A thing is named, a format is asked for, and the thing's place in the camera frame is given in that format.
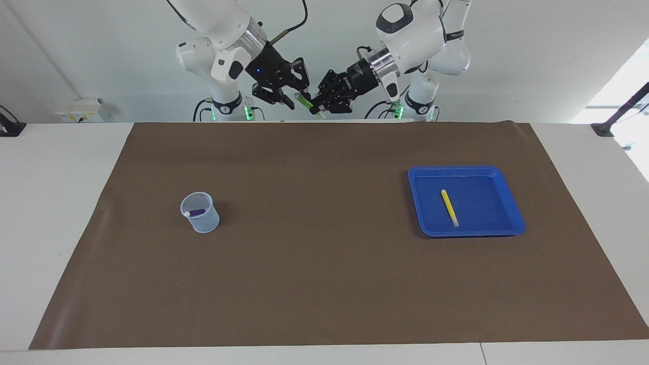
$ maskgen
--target marker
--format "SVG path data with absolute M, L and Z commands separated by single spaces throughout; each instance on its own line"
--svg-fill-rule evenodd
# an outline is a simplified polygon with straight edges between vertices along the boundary
M 190 210 L 189 212 L 185 212 L 185 217 L 191 218 L 195 216 L 200 216 L 201 214 L 205 214 L 207 210 L 205 209 L 197 209 L 197 210 Z
M 447 206 L 448 215 L 453 221 L 453 226 L 459 227 L 458 216 L 455 215 L 455 209 L 453 209 L 453 204 L 450 203 L 450 198 L 448 197 L 448 192 L 446 190 L 442 190 L 442 198 L 444 198 L 444 204 Z

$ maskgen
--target blue tray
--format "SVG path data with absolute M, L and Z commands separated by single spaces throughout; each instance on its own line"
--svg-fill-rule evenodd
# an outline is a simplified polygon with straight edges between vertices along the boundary
M 408 172 L 422 231 L 431 237 L 515 236 L 525 222 L 502 172 L 493 166 L 422 166 Z M 450 219 L 441 191 L 458 216 Z

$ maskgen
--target black band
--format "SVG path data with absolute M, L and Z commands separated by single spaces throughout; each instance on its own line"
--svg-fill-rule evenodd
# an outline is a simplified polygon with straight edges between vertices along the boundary
M 418 103 L 412 99 L 410 99 L 410 93 L 408 92 L 406 94 L 406 97 L 404 98 L 406 100 L 406 105 L 408 105 L 410 108 L 412 108 L 418 115 L 422 116 L 425 115 L 430 111 L 430 108 L 435 104 L 435 100 L 431 101 L 428 104 L 421 104 Z
M 459 38 L 462 38 L 462 37 L 464 37 L 464 29 L 462 29 L 459 32 L 448 33 L 446 35 L 447 42 L 450 42 L 452 40 L 456 40 L 456 39 L 459 39 Z
M 401 6 L 401 9 L 404 12 L 404 16 L 403 18 L 397 20 L 397 22 L 391 23 L 383 17 L 383 12 L 385 12 L 389 7 L 394 5 Z M 413 20 L 415 20 L 415 15 L 413 14 L 412 8 L 410 8 L 410 6 L 401 3 L 392 4 L 387 8 L 383 9 L 381 14 L 378 16 L 378 19 L 376 20 L 376 28 L 378 28 L 384 33 L 395 34 L 396 32 L 405 28 L 408 24 L 412 23 Z
M 239 96 L 234 101 L 231 101 L 227 104 L 221 104 L 216 100 L 212 101 L 212 104 L 219 109 L 221 114 L 228 116 L 232 114 L 235 109 L 237 109 L 240 105 L 241 102 L 243 101 L 243 96 L 241 96 L 241 92 L 239 92 Z

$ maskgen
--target black stand base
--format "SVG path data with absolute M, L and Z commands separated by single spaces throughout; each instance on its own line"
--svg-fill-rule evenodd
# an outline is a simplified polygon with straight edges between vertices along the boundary
M 600 137 L 615 137 L 613 133 L 611 133 L 610 128 L 608 128 L 608 132 L 602 131 L 600 128 L 602 128 L 603 124 L 591 124 L 591 127 L 597 133 L 598 136 Z
M 0 131 L 0 137 L 18 137 L 20 133 L 23 131 L 23 129 L 25 129 L 25 127 L 27 126 L 27 123 L 16 123 L 16 124 L 18 124 L 18 129 L 8 133 Z

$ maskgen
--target yellow marker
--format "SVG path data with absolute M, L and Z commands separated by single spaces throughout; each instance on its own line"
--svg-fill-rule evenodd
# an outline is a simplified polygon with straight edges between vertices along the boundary
M 442 190 L 442 197 L 444 198 L 444 203 L 447 205 L 448 215 L 453 221 L 453 226 L 459 227 L 458 216 L 455 215 L 455 209 L 453 209 L 453 204 L 450 203 L 450 198 L 446 190 Z

